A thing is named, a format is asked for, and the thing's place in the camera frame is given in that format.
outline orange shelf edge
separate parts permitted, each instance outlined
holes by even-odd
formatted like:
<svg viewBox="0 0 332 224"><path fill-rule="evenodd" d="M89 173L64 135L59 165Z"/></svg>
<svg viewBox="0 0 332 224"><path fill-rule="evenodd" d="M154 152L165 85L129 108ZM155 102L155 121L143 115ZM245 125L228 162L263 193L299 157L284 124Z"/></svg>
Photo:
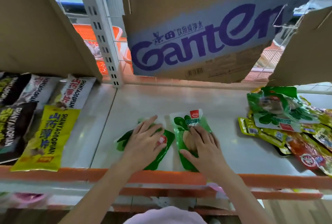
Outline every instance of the orange shelf edge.
<svg viewBox="0 0 332 224"><path fill-rule="evenodd" d="M33 181L89 181L100 180L107 169L60 168L58 172L10 172L11 166L0 166L0 179ZM327 176L286 176L239 174L244 183L253 188L307 188L332 189L332 179ZM133 174L128 183L206 185L206 178L197 172L141 171Z"/></svg>

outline orange basket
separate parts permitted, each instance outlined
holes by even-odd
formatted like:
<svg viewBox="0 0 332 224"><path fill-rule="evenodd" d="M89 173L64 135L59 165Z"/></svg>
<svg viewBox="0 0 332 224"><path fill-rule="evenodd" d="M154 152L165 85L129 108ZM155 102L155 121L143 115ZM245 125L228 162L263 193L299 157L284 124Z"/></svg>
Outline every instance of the orange basket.
<svg viewBox="0 0 332 224"><path fill-rule="evenodd" d="M75 28L76 32L79 33L79 35L82 37L83 40L87 40L90 43L98 46L97 38L95 36L95 33L93 32L91 25L83 25L83 24L73 24L73 27ZM115 40L120 40L121 35L123 33L122 29L118 26L113 26L113 33ZM121 42L117 42L117 48L118 51L121 49ZM108 75L106 65L103 60L96 60L97 66L103 75Z"/></svg>

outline finger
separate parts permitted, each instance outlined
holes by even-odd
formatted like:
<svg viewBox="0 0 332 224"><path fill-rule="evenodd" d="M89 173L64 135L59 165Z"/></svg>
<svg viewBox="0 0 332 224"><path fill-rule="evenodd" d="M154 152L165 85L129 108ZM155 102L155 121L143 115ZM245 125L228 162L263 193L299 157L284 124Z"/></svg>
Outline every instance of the finger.
<svg viewBox="0 0 332 224"><path fill-rule="evenodd" d="M190 163L192 163L193 165L195 165L195 163L197 162L198 158L195 158L189 151L185 150L185 149L181 149L180 153L190 161Z"/></svg>
<svg viewBox="0 0 332 224"><path fill-rule="evenodd" d="M150 117L148 120L145 120L143 122L143 125L141 127L141 129L139 130L139 133L143 133L146 132L146 130L150 127L150 125L157 119L157 115Z"/></svg>
<svg viewBox="0 0 332 224"><path fill-rule="evenodd" d="M198 134L198 132L195 130L194 127L190 127L190 133L193 136L193 141L195 142L196 146L202 146L203 140L201 136Z"/></svg>
<svg viewBox="0 0 332 224"><path fill-rule="evenodd" d="M164 149L166 146L167 144L161 144L154 149L154 152L158 155L159 152L161 152L161 150Z"/></svg>
<svg viewBox="0 0 332 224"><path fill-rule="evenodd" d="M142 125L143 125L144 122L140 122L138 124L138 126L135 127L134 131L132 132L133 134L136 134L139 132L139 130L141 129Z"/></svg>
<svg viewBox="0 0 332 224"><path fill-rule="evenodd" d="M211 135L211 133L208 133L208 135L209 135L211 144L215 145L215 142L214 142L214 139L213 139L213 136Z"/></svg>
<svg viewBox="0 0 332 224"><path fill-rule="evenodd" d="M201 136L201 138L205 144L211 143L208 132L202 126L197 125L197 126L194 126L194 128L198 132L198 134Z"/></svg>
<svg viewBox="0 0 332 224"><path fill-rule="evenodd" d="M151 137L156 132L156 130L158 130L162 127L163 127L163 125L161 123L156 124L156 125L152 126L150 129L148 129L144 134L146 134L148 137Z"/></svg>
<svg viewBox="0 0 332 224"><path fill-rule="evenodd" d="M213 132L211 132L211 135L213 137L214 144L218 147L219 150L221 150L221 148L220 148L220 142L219 142L218 138L215 136L215 134Z"/></svg>

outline person's right hand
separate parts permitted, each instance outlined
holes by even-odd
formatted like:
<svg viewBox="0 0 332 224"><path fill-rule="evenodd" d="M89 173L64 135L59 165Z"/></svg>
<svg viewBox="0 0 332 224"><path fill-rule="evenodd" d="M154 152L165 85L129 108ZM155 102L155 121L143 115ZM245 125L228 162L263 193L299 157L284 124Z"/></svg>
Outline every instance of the person's right hand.
<svg viewBox="0 0 332 224"><path fill-rule="evenodd" d="M215 181L217 177L220 177L220 173L227 173L230 168L222 154L216 136L213 133L208 133L201 126L191 127L190 132L197 147L198 158L184 149L180 150L180 153L208 179Z"/></svg>

